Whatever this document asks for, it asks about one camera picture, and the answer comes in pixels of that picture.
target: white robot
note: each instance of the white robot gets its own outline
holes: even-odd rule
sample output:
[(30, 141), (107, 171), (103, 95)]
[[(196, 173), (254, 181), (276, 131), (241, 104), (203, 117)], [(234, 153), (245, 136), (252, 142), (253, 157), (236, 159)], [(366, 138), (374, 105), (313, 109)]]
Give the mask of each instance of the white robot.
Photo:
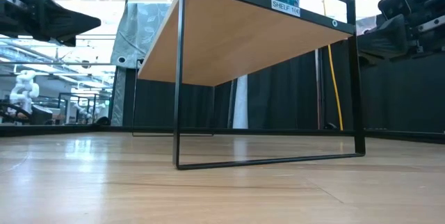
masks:
[[(106, 107), (105, 103), (96, 105), (96, 107), (95, 107), (95, 116), (97, 117), (100, 114), (100, 112), (102, 111), (102, 109), (105, 109), (105, 107)], [(88, 112), (89, 112), (89, 114), (92, 113), (92, 106), (90, 107), (90, 109), (88, 109)]]
[[(92, 106), (88, 109), (88, 111), (81, 107), (79, 104), (73, 102), (74, 107), (79, 111), (79, 114), (84, 115), (87, 120), (92, 118)], [(95, 107), (95, 116), (99, 115), (102, 109), (105, 109), (105, 103), (98, 104)]]
[(74, 107), (79, 111), (79, 114), (84, 115), (87, 120), (92, 118), (92, 115), (86, 111), (83, 107), (79, 106), (79, 104), (74, 103)]
[[(19, 104), (20, 107), (28, 113), (32, 113), (33, 98), (40, 94), (39, 85), (34, 83), (35, 71), (23, 70), (15, 78), (15, 87), (11, 90), (10, 103)], [(14, 109), (8, 109), (9, 113), (15, 113)]]

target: black curtain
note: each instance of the black curtain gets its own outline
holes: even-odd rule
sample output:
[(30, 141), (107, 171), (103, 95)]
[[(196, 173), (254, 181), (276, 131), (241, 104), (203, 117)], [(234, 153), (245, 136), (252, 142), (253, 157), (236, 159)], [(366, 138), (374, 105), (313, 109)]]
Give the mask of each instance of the black curtain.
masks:
[(315, 53), (248, 75), (250, 129), (317, 129)]
[[(352, 129), (348, 44), (332, 45), (334, 70), (345, 129)], [(443, 133), (445, 54), (383, 61), (361, 68), (364, 124), (367, 129)], [(323, 49), (326, 121), (338, 126), (327, 48)]]
[[(134, 88), (136, 73), (128, 69), (125, 83), (123, 125), (131, 126), (133, 120)], [(134, 125), (137, 127), (172, 127), (175, 85), (168, 82), (137, 80)], [(182, 87), (182, 127), (210, 127), (212, 87)], [(214, 127), (227, 127), (231, 83), (215, 87)]]

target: yellow cable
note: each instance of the yellow cable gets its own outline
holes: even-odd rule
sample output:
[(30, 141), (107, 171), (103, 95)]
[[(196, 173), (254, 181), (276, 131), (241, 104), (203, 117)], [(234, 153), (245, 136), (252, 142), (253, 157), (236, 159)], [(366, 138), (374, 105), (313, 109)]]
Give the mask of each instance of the yellow cable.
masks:
[[(326, 16), (325, 0), (323, 0), (323, 10), (324, 10), (325, 16)], [(339, 112), (340, 130), (343, 131), (343, 118), (341, 117), (339, 91), (337, 90), (337, 81), (335, 80), (334, 64), (332, 64), (332, 50), (331, 50), (330, 44), (327, 46), (327, 50), (329, 51), (329, 63), (330, 63), (330, 67), (331, 67), (332, 82), (334, 83), (335, 99), (337, 101), (337, 110)]]

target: ceiling light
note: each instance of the ceiling light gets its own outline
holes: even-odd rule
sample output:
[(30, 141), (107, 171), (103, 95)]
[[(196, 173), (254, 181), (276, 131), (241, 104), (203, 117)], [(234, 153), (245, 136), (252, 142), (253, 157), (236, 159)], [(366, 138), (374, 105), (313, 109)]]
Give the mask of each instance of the ceiling light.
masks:
[(35, 70), (39, 71), (45, 71), (45, 72), (60, 72), (60, 70), (57, 70), (56, 68), (50, 67), (48, 65), (41, 65), (41, 64), (23, 64), (25, 67), (29, 67)]
[(95, 95), (84, 95), (84, 94), (82, 94), (82, 93), (79, 93), (79, 94), (73, 94), (73, 95), (77, 95), (77, 96), (79, 96), (79, 97), (94, 97)]
[(36, 72), (35, 75), (40, 75), (40, 76), (46, 76), (49, 75), (48, 73), (44, 73), (44, 72)]
[(89, 90), (84, 91), (84, 90), (71, 89), (71, 93), (98, 95), (99, 91), (89, 91)]
[(87, 85), (87, 86), (92, 86), (95, 88), (106, 88), (108, 87), (105, 84), (99, 83), (99, 82), (94, 82), (94, 81), (82, 81), (83, 84)]
[(72, 83), (77, 83), (77, 81), (76, 81), (75, 79), (73, 79), (73, 78), (64, 77), (63, 75), (59, 75), (59, 77), (60, 77), (62, 80), (69, 81), (69, 82), (72, 82)]
[(73, 74), (54, 74), (54, 75), (63, 75), (63, 76), (88, 76), (88, 74), (78, 74), (78, 73), (73, 73)]
[(114, 77), (114, 74), (91, 74), (94, 77)]

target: black metal frame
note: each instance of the black metal frame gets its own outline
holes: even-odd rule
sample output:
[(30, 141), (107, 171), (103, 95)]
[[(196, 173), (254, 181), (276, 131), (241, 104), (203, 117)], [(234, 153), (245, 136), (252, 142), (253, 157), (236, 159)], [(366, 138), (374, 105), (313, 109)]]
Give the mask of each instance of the black metal frame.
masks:
[[(170, 134), (172, 127), (135, 127), (140, 133)], [(131, 133), (132, 127), (121, 126), (100, 126), (100, 125), (66, 125), (66, 126), (45, 126), (45, 125), (25, 125), (25, 126), (1, 126), (1, 137), (37, 136), (50, 134), (75, 134), (92, 132), (120, 132)], [(276, 135), (276, 136), (349, 136), (353, 137), (353, 131), (337, 130), (294, 130), (294, 129), (200, 129), (183, 128), (182, 134), (198, 135), (203, 134), (236, 134), (236, 135)], [(418, 143), (432, 143), (445, 145), (445, 134), (442, 133), (422, 133), (408, 131), (371, 131), (365, 130), (365, 137), (383, 138), (388, 140), (409, 141)]]
[[(271, 8), (271, 0), (238, 0), (249, 3), (253, 6), (259, 6), (268, 10)], [(178, 41), (177, 41), (177, 64), (176, 64), (176, 81), (175, 81), (175, 114), (173, 123), (173, 164), (178, 170), (193, 170), (204, 168), (224, 168), (234, 166), (250, 166), (261, 165), (269, 163), (282, 163), (282, 162), (294, 162), (294, 161), (312, 161), (321, 159), (338, 159), (338, 158), (351, 158), (362, 157), (366, 154), (365, 148), (365, 136), (363, 130), (362, 121), (362, 101), (360, 91), (360, 71), (358, 63), (357, 53), (357, 34), (355, 31), (355, 0), (340, 0), (346, 3), (348, 23), (337, 22), (337, 26), (332, 25), (332, 19), (324, 17), (322, 15), (301, 9), (300, 18), (305, 21), (315, 23), (321, 26), (326, 26), (331, 29), (336, 29), (346, 33), (350, 33), (351, 36), (348, 39), (349, 45), (349, 62), (350, 62), (350, 78), (351, 78), (351, 94), (353, 102), (353, 136), (355, 141), (355, 153), (354, 154), (336, 154), (336, 155), (320, 155), (310, 157), (292, 157), (282, 159), (258, 159), (247, 161), (228, 161), (228, 162), (213, 162), (213, 163), (194, 163), (194, 164), (180, 164), (180, 149), (181, 149), (181, 85), (182, 85), (182, 63), (184, 55), (184, 18), (186, 16), (186, 0), (179, 0), (179, 16), (178, 16)], [(244, 130), (249, 134), (258, 134), (255, 131)], [(240, 131), (237, 129), (226, 129), (225, 134), (237, 134)], [(307, 135), (307, 132), (293, 131), (293, 135)], [(326, 132), (320, 131), (321, 135), (329, 136)], [(336, 135), (349, 135), (350, 133), (341, 132)]]
[[(95, 112), (96, 111), (96, 101), (98, 99), (100, 99), (100, 100), (108, 100), (110, 102), (112, 101), (112, 97), (99, 97), (96, 94), (89, 94), (89, 93), (59, 93), (58, 94), (58, 103), (57, 103), (58, 108), (60, 108), (60, 101), (62, 100), (62, 96), (70, 96), (70, 97), (77, 97), (77, 104), (79, 104), (79, 100), (81, 98), (82, 99), (87, 99), (88, 102), (87, 102), (86, 110), (88, 111), (90, 109), (90, 100), (91, 100), (91, 98), (84, 97), (84, 96), (79, 96), (79, 95), (94, 95), (93, 105), (92, 105), (92, 119), (91, 119), (92, 122), (91, 123), (94, 123), (94, 118), (95, 118), (95, 114), (96, 114), (96, 112)], [(67, 107), (65, 107), (65, 116), (67, 116)], [(76, 110), (76, 123), (78, 122), (78, 120), (79, 120), (79, 110)]]

